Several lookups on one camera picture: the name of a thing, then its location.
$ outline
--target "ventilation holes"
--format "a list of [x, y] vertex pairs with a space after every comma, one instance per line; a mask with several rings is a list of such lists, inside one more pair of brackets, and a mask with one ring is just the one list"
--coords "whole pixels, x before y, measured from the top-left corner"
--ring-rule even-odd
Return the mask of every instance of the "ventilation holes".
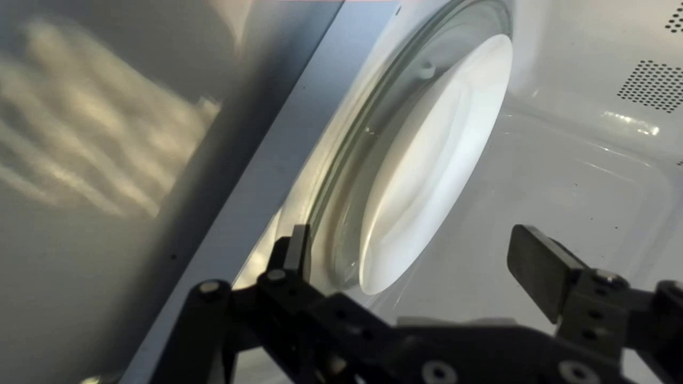
[[640, 59], [617, 95], [673, 112], [683, 103], [683, 68]]
[[683, 32], [683, 2], [680, 4], [680, 8], [669, 17], [666, 22], [666, 29], [673, 32], [673, 33], [680, 33]]

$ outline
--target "screw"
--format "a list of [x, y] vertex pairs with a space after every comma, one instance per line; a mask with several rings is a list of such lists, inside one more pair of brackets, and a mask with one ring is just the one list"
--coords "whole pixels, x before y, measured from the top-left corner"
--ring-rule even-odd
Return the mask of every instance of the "screw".
[[283, 282], [287, 273], [283, 268], [273, 268], [266, 274], [269, 282]]
[[458, 384], [458, 372], [445, 361], [427, 361], [423, 364], [426, 384]]
[[627, 287], [627, 282], [621, 274], [610, 273], [610, 271], [596, 268], [596, 279], [600, 284], [607, 284], [607, 286], [617, 287], [617, 290]]
[[331, 356], [327, 361], [327, 368], [333, 374], [333, 376], [339, 376], [345, 368], [348, 367], [348, 363], [339, 356]]
[[568, 384], [600, 384], [600, 376], [578, 361], [561, 361], [557, 368]]
[[426, 62], [416, 72], [416, 76], [423, 80], [433, 78], [433, 75], [436, 75], [436, 65], [432, 62]]
[[219, 279], [207, 279], [207, 282], [198, 284], [198, 292], [206, 297], [215, 294], [219, 290], [220, 290]]

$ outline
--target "white plate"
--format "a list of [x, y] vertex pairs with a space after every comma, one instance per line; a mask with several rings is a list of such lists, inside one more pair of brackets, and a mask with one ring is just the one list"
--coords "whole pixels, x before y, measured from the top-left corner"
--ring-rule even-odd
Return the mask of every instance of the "white plate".
[[489, 141], [510, 68], [510, 39], [486, 39], [433, 82], [402, 125], [363, 216], [363, 292], [398, 282], [442, 226]]

